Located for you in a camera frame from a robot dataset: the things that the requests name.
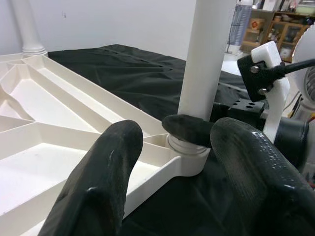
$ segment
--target wooden shelf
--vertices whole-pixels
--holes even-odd
[[[260,33],[258,29],[247,29],[246,31],[249,33]]]
[[[305,25],[297,24],[297,23],[291,23],[288,21],[272,21],[274,24],[280,24],[280,25],[290,25],[290,26],[297,26],[297,27],[303,27]]]
[[[289,42],[285,42],[285,41],[282,41],[282,43],[287,44],[287,45],[295,46],[295,43],[289,43]]]
[[[291,16],[301,16],[301,17],[306,17],[306,16],[313,17],[313,15],[299,14],[299,13],[285,12],[285,11],[276,11],[275,14],[283,14],[283,15],[291,15]]]
[[[256,12],[266,12],[266,13],[274,13],[273,11],[266,11],[263,9],[252,9],[252,11],[256,11]]]
[[[258,46],[260,46],[260,43],[257,43],[257,42],[250,42],[250,41],[243,41],[243,44],[244,44],[244,45],[247,45],[247,46],[252,46],[252,47],[258,47]]]
[[[278,44],[278,41],[275,41],[273,39],[267,38],[267,41],[274,41],[276,44]]]
[[[285,62],[290,62],[290,63],[292,63],[292,57],[281,58],[281,59],[284,60]]]

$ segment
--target white fan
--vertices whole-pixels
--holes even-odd
[[[301,37],[293,53],[292,63],[298,63],[315,58],[315,25],[312,25]],[[303,101],[293,117],[295,119],[309,120],[315,113],[315,66],[298,70],[288,74],[294,79]]]

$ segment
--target white wall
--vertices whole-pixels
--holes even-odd
[[[0,55],[19,53],[21,47],[10,0],[0,0]]]
[[[124,44],[185,59],[195,0],[30,0],[48,51]],[[11,17],[7,8],[0,9]],[[0,54],[19,51],[9,42],[12,24],[0,28]]]

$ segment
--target black fabric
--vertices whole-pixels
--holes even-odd
[[[122,45],[50,52],[49,57],[159,120],[177,113],[184,60]],[[220,81],[245,88],[240,76],[227,72]],[[239,98],[249,97],[218,85],[216,102],[231,106]]]
[[[177,113],[186,62],[122,45],[50,52],[49,57],[162,120]],[[220,81],[245,88],[225,72]],[[219,85],[216,102],[231,106],[245,92]],[[211,152],[203,172],[176,177],[123,221],[121,236],[245,235],[223,168]]]

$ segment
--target white cylindrical pole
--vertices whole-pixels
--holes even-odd
[[[236,0],[196,1],[178,114],[210,119],[235,5]],[[172,136],[169,143],[184,154],[204,150]]]
[[[22,52],[27,56],[46,54],[39,40],[29,0],[11,0],[11,2],[22,37]]]

